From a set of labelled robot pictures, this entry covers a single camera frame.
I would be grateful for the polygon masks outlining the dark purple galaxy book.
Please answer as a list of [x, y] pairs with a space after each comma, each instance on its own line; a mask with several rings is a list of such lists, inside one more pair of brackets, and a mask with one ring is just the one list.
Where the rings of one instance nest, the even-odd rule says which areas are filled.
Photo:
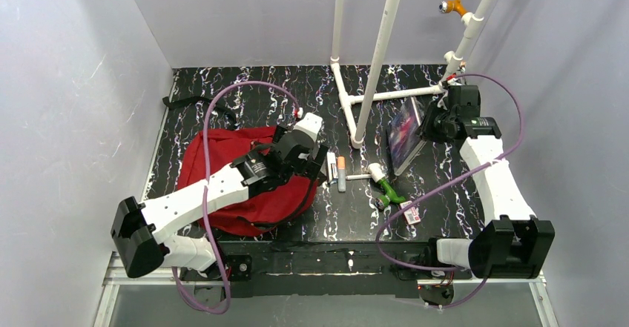
[[409, 96], [387, 129], [389, 157], [393, 174], [400, 176], [418, 155], [425, 142], [420, 129], [424, 112], [415, 96]]

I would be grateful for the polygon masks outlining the red student backpack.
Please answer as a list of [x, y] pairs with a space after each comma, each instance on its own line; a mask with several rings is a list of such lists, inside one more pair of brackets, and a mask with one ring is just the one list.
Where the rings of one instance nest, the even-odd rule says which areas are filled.
[[[221, 169], [257, 145], [272, 142], [278, 126], [201, 131], [186, 148], [176, 189], [180, 190], [205, 178], [202, 142], [208, 143], [211, 172]], [[287, 184], [208, 214], [212, 228], [241, 237], [255, 237], [296, 219], [314, 202], [317, 187], [323, 183], [318, 174], [313, 179], [293, 176]]]

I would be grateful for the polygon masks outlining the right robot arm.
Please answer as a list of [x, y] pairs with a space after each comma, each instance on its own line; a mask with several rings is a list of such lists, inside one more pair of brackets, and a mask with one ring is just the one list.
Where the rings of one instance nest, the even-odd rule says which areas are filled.
[[481, 116], [478, 87], [447, 87], [427, 108], [420, 134], [422, 139], [458, 146], [484, 209], [484, 228], [472, 240], [430, 240], [418, 262], [391, 261], [415, 270], [467, 270], [481, 279], [536, 278], [555, 229], [551, 221], [536, 216], [518, 189], [496, 121]]

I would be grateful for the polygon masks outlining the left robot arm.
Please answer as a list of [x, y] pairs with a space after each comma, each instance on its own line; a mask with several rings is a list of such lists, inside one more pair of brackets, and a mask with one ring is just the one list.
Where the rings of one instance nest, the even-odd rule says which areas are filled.
[[144, 277], [164, 267], [205, 271], [218, 265], [224, 270], [213, 239], [180, 236], [179, 230], [258, 196], [286, 200], [290, 180], [301, 176], [307, 187], [300, 203], [286, 215], [292, 219], [316, 188], [326, 159], [326, 146], [317, 143], [321, 126], [321, 119], [310, 113], [290, 130], [278, 127], [270, 143], [252, 148], [189, 186], [143, 202], [133, 196], [122, 200], [111, 236], [127, 277]]

